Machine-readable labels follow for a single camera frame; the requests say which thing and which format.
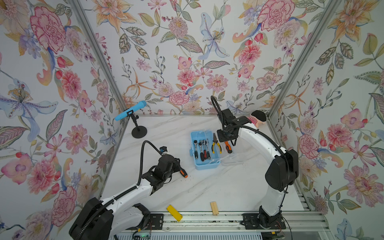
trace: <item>green leaf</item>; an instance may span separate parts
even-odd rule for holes
[[[374,59],[373,58],[364,58],[360,62],[354,64],[354,66],[362,67],[370,64]]]
[[[339,202],[337,202],[337,206],[339,207],[339,209],[343,212],[345,212],[345,214],[347,214],[347,210],[345,210],[345,208],[343,207],[343,205],[341,205]]]
[[[146,13],[139,13],[139,16],[141,17],[141,20],[143,20],[144,24],[147,26],[154,26],[155,22],[153,21],[153,18],[149,16]]]
[[[264,97],[265,95],[270,94],[270,93],[272,93],[272,92],[269,91],[269,90],[266,90],[265,92],[260,93],[259,95],[257,95],[257,96],[256,96],[256,99],[259,100],[260,98],[262,98],[262,97]]]
[[[369,71],[354,77],[359,80],[365,80],[372,84],[380,84],[381,83],[380,75],[381,75],[381,72],[379,71]]]
[[[375,52],[377,47],[377,37],[371,33],[367,34],[367,39],[365,39],[364,45],[362,47],[362,52],[365,55],[371,55]]]
[[[193,9],[201,7],[201,5],[197,2],[190,2],[189,6]]]
[[[384,124],[384,97],[377,93],[369,93],[374,99],[375,102],[375,112],[377,117]]]
[[[335,207],[333,206],[333,203],[331,201],[328,201],[328,206],[329,206],[329,209],[331,210],[331,212],[334,214]]]
[[[175,38],[176,38],[176,36],[171,31],[168,31],[163,35],[163,37],[160,40],[160,43],[163,43],[165,41],[172,40]]]
[[[347,59],[353,59],[353,49],[348,43],[340,43],[341,54]]]
[[[369,149],[375,154],[377,161],[384,167],[384,149],[379,147],[370,147]]]
[[[339,203],[348,210],[354,210],[354,209],[360,208],[360,206],[357,203],[349,199],[343,199]]]
[[[183,18],[184,18],[185,20],[192,22],[191,16],[189,15],[188,12],[183,11],[183,12],[181,12],[181,15],[183,16]]]
[[[222,99],[224,98],[224,95],[225,95],[225,91],[222,91],[219,95],[218,95],[218,99]]]

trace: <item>pink peony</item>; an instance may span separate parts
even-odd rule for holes
[[[300,122],[301,131],[307,135],[313,135],[317,127],[317,120],[313,118],[305,118]]]
[[[177,38],[182,38],[188,33],[187,23],[179,17],[172,19],[168,27]]]
[[[38,194],[45,191],[52,184],[55,177],[55,164],[48,160],[37,162],[31,170],[31,176],[28,178],[30,193]]]
[[[362,115],[358,108],[353,109],[347,115],[344,115],[341,119],[341,123],[344,123],[346,127],[350,129],[359,129],[364,127]]]
[[[79,96],[79,104],[80,104],[80,108],[86,112],[86,108],[89,108],[90,106],[92,106],[91,104],[91,100],[89,99],[88,97],[88,94],[85,90],[83,90]]]
[[[72,149],[72,155],[79,153],[79,148],[88,146],[87,140],[88,135],[87,129],[83,128],[83,125],[80,124],[77,127],[72,126],[72,132],[68,131],[67,134],[69,137],[64,138],[64,142],[67,143],[67,149]]]
[[[195,74],[191,69],[185,69],[180,71],[180,73],[177,76],[177,79],[183,84],[188,84],[193,82],[193,80],[195,80]]]
[[[261,53],[258,45],[252,44],[245,46],[239,55],[239,62],[244,65],[253,63],[260,57]]]
[[[331,124],[328,127],[327,137],[336,147],[346,147],[352,141],[352,132],[342,124]]]
[[[218,75],[216,74],[214,77],[211,76],[208,80],[207,80],[207,85],[206,87],[208,89],[213,89],[213,91],[215,92],[220,92],[220,91],[223,91],[224,88],[226,88],[228,85],[227,85],[227,82],[228,82],[228,79],[226,79],[223,75]]]
[[[304,134],[299,138],[300,150],[309,159],[314,159],[319,155],[317,149],[319,145],[316,143],[316,139],[310,135]]]
[[[61,87],[63,88],[65,95],[70,99],[78,98],[80,95],[81,83],[77,73],[64,71],[61,78]]]
[[[264,77],[257,79],[257,91],[268,89],[273,86],[275,83],[280,81],[283,78],[283,75],[275,75],[273,72],[267,72]]]
[[[295,36],[298,30],[300,29],[300,22],[292,19],[284,23],[279,29],[275,31],[275,41],[273,44],[275,46],[280,46],[291,41]]]
[[[40,45],[57,54],[65,45],[65,31],[60,18],[46,7],[35,7],[35,15],[30,18],[31,28]]]
[[[76,197],[76,190],[71,186],[67,187],[67,190],[59,192],[51,211],[53,225],[60,227],[71,216],[76,205]]]
[[[249,78],[249,76],[251,75],[253,69],[255,68],[255,66],[252,64],[252,65],[245,65],[244,67],[242,67],[238,73],[239,77],[243,77],[243,78]]]
[[[185,92],[177,91],[169,96],[169,101],[175,105],[183,105],[189,101],[189,95]]]
[[[32,167],[31,159],[28,154],[23,154],[19,159],[9,161],[1,172],[12,179],[12,182],[22,184],[26,180],[26,176],[30,173]]]
[[[179,57],[179,70],[188,69],[192,65],[191,58]]]
[[[84,53],[84,44],[80,39],[79,33],[68,27],[65,33],[65,45],[67,49],[74,55],[74,57],[81,61]]]
[[[103,106],[106,107],[108,105],[109,100],[109,91],[107,81],[104,79],[103,83],[99,83],[97,86],[97,97],[96,99],[103,103]]]
[[[159,86],[159,94],[161,96],[169,97],[172,93],[174,93],[174,90],[170,83],[167,82]]]
[[[262,24],[261,30],[271,31],[288,21],[294,9],[291,0],[268,0],[257,17],[257,24]]]
[[[383,195],[380,193],[384,191],[384,185],[376,182],[378,176],[372,174],[368,176],[369,168],[363,166],[352,167],[352,171],[344,170],[344,178],[349,181],[347,184],[347,195],[356,197],[356,200],[361,204],[364,197],[365,204],[374,207],[377,202],[384,203]]]

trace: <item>orange lily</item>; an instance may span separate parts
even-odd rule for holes
[[[299,105],[299,112],[300,112],[301,115],[303,115],[303,114],[301,113],[300,102],[302,102],[302,103],[304,103],[304,104],[305,104],[305,102],[304,102],[300,97],[305,93],[305,91],[307,90],[308,86],[309,86],[309,83],[308,83],[307,87],[304,89],[304,91],[303,91],[302,93],[300,93],[299,96],[296,96],[296,95],[294,95],[294,94],[289,94],[289,95],[287,96],[287,97],[291,96],[291,100],[293,100],[293,102],[288,103],[288,105],[289,105],[289,104],[292,104],[292,105],[289,106],[289,107],[287,107],[287,108],[291,108],[291,107],[293,107],[293,106],[297,103],[297,105]]]
[[[139,97],[139,95],[140,95],[140,87],[143,87],[143,88],[146,88],[146,89],[150,89],[150,90],[154,90],[153,88],[149,88],[149,87],[143,86],[143,84],[144,84],[144,83],[147,83],[147,82],[139,83],[139,79],[138,79],[138,77],[137,77],[136,70],[133,69],[133,71],[135,72],[136,83],[135,83],[135,84],[132,84],[132,85],[130,85],[130,86],[128,86],[128,87],[127,87],[127,90],[125,91],[124,94],[126,94],[130,88],[135,89],[135,88],[137,87],[137,90],[139,91],[139,94],[138,94],[137,97],[136,97],[136,99],[137,99],[137,98]]]

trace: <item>pliers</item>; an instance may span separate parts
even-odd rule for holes
[[[214,133],[214,142],[212,144],[212,153],[215,153],[215,150],[214,150],[214,146],[215,146],[215,143],[218,145],[218,147],[220,148],[220,153],[221,153],[221,146],[220,146],[220,143],[218,142],[217,138],[216,138],[216,134]]]

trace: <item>white marble surface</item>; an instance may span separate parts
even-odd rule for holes
[[[211,211],[212,201],[217,202],[219,211],[258,210],[268,186],[264,178],[268,165],[248,143],[239,140],[237,143],[237,146],[241,146],[240,150],[244,151],[238,158],[242,163],[237,165],[221,163],[215,169],[195,169],[193,158],[189,155],[190,132],[197,130],[216,132],[220,128],[216,116],[143,116],[138,119],[138,123],[145,126],[148,133],[142,139],[133,138],[131,131],[134,124],[129,121],[102,198],[114,195],[137,182],[141,144],[144,140],[149,140],[157,148],[168,147],[171,155],[180,158],[181,166],[188,173],[187,178],[174,173],[169,184],[165,184],[160,190],[140,201],[150,211],[166,211],[169,204],[178,211]],[[260,130],[271,137],[266,124],[260,126]],[[237,146],[233,147],[234,152],[238,150]],[[159,154],[147,144],[143,172],[157,165],[158,160]],[[293,186],[285,197],[282,210],[304,210]]]

